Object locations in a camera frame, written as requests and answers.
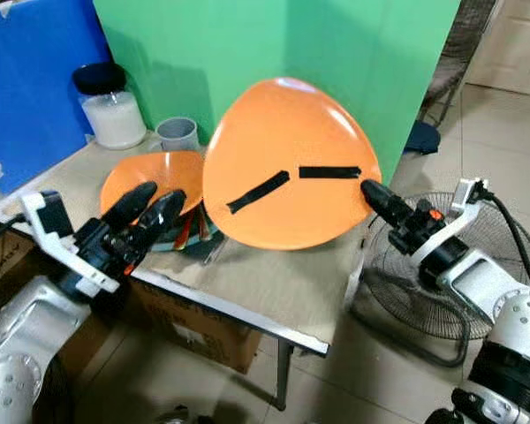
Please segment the orange plate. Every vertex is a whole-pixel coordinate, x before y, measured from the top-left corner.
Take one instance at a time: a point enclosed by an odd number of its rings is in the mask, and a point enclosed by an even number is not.
[[[300,178],[299,166],[359,166],[353,179]],[[232,214],[228,203],[280,170],[290,180]],[[297,79],[262,81],[225,113],[204,164],[204,202],[212,221],[237,241],[268,249],[319,245],[370,213],[364,178],[381,181],[367,136],[332,98]]]
[[[126,157],[112,170],[100,191],[101,214],[122,195],[147,181],[157,183],[151,202],[178,188],[184,190],[184,214],[202,200],[202,156],[198,152],[177,151]]]

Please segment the chair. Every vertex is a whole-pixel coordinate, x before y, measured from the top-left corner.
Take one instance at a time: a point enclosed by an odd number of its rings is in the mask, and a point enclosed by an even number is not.
[[[420,106],[420,120],[439,99],[447,95],[439,118],[431,117],[436,128],[443,122],[471,59],[502,2],[503,0],[461,0],[432,82]]]

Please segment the white tabletop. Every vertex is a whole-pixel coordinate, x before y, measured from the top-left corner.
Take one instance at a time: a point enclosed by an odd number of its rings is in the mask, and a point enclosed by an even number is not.
[[[146,153],[144,145],[123,151],[85,146],[0,201],[0,221],[21,210],[21,194],[52,189],[61,193],[78,229],[89,217],[99,215],[99,192],[110,170],[124,157]],[[26,226],[20,229],[28,231]],[[294,252],[261,250],[228,239],[208,265],[178,252],[151,253],[133,275],[325,354],[359,242],[359,228],[324,245]]]

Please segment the robotic arm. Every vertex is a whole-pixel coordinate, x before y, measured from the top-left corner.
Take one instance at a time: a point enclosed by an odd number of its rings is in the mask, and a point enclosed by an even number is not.
[[[453,412],[434,412],[427,424],[530,424],[530,287],[515,281],[483,252],[456,237],[478,215],[482,181],[461,180],[444,216],[428,201],[411,209],[372,180],[361,184],[369,205],[393,230],[389,240],[409,254],[429,290],[451,292],[493,329],[473,363],[469,378],[452,393]]]
[[[75,234],[57,192],[22,198],[36,242],[67,271],[58,281],[38,276],[0,311],[0,423],[31,422],[45,371],[87,319],[89,302],[100,290],[114,292],[178,217],[180,190],[144,211],[155,190],[152,182],[139,185]]]

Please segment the blue panel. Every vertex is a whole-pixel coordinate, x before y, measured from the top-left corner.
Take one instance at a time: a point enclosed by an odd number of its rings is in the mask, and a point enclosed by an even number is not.
[[[72,71],[109,59],[91,0],[28,0],[0,15],[0,162],[5,193],[85,145]]]

